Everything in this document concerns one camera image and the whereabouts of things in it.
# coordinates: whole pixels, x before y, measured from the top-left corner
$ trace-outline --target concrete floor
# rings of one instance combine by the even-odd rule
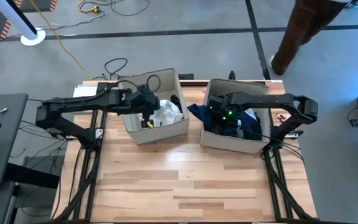
[[[284,28],[293,2],[251,0],[258,28]],[[136,12],[144,3],[125,0],[116,9]],[[76,4],[77,1],[60,0],[56,11],[45,15],[53,23],[74,24],[89,16],[77,12]],[[35,25],[45,23],[36,13],[26,16]],[[358,9],[345,10],[332,25],[358,25]],[[91,24],[58,33],[230,28],[251,28],[245,1],[150,0],[150,7],[138,16],[111,13]],[[322,31],[301,48],[284,76],[276,77],[270,70],[270,77],[282,79],[287,92],[306,95],[319,103],[318,122],[302,126],[305,133],[300,138],[318,216],[327,221],[358,223],[358,128],[351,128],[346,121],[346,114],[356,106],[354,100],[358,96],[358,29],[354,29],[358,27],[341,28],[343,30]],[[16,33],[12,27],[9,35]],[[270,30],[259,35],[268,59],[277,50],[283,32]],[[85,36],[63,43],[93,76],[104,72],[106,61],[126,57],[129,63],[121,71],[123,75],[173,67],[179,73],[194,73],[196,79],[227,78],[230,70],[236,72],[238,79],[264,78],[254,36],[246,31],[100,39]],[[84,79],[84,72],[61,50],[56,40],[46,40],[36,47],[24,47],[18,41],[0,44],[0,93],[26,92],[37,99],[70,96],[74,86]],[[24,120],[34,121],[36,106],[37,103],[28,103]],[[22,164],[24,156],[33,156],[41,146],[48,144],[48,139],[19,133],[12,155],[21,153],[23,148],[27,150],[11,162]],[[16,223],[39,220],[19,212]]]

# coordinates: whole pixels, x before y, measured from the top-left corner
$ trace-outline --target table leg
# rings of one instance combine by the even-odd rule
[[[57,189],[59,176],[32,170],[24,166],[8,163],[6,166],[4,181],[14,181],[23,184],[32,184],[39,187]]]

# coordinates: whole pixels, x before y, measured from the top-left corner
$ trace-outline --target dark blue clothing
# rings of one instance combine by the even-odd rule
[[[208,109],[205,105],[198,106],[196,104],[190,105],[187,109],[204,123],[204,130],[209,131],[215,134],[220,134],[224,136],[237,137],[237,127],[236,125],[228,125],[224,129],[220,130],[220,133],[217,133],[217,128],[212,120],[212,117],[209,115]],[[241,121],[241,129],[243,130],[244,139],[248,140],[262,140],[262,129],[258,121],[249,116],[247,113],[243,112],[237,119]]]

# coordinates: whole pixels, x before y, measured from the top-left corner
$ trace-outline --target person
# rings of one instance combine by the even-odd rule
[[[296,0],[284,38],[269,65],[283,75],[301,45],[307,44],[344,9],[351,0]]]
[[[346,9],[354,9],[358,7],[358,0],[353,0],[349,3],[346,4],[345,8]]]

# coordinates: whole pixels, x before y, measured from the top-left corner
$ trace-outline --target wooden table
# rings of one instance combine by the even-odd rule
[[[266,81],[266,85],[270,94],[285,92],[281,81]],[[182,90],[188,105],[203,104],[206,87],[183,87]],[[278,113],[287,114],[284,110],[272,110],[276,125],[280,124]],[[90,114],[81,114],[76,115],[74,121],[88,128],[90,118]],[[200,146],[201,122],[193,115],[188,135],[139,146],[126,133],[123,121],[124,116],[108,115],[92,222],[275,220],[265,163],[259,153],[244,154]],[[298,141],[288,143],[297,145]],[[79,148],[76,141],[67,147],[57,215],[68,203]],[[291,151],[282,149],[280,152],[288,189],[305,211],[315,217],[302,161]],[[84,152],[76,167],[74,193],[83,155]],[[282,195],[277,191],[282,217],[285,217]],[[85,214],[87,195],[86,192],[80,218]]]

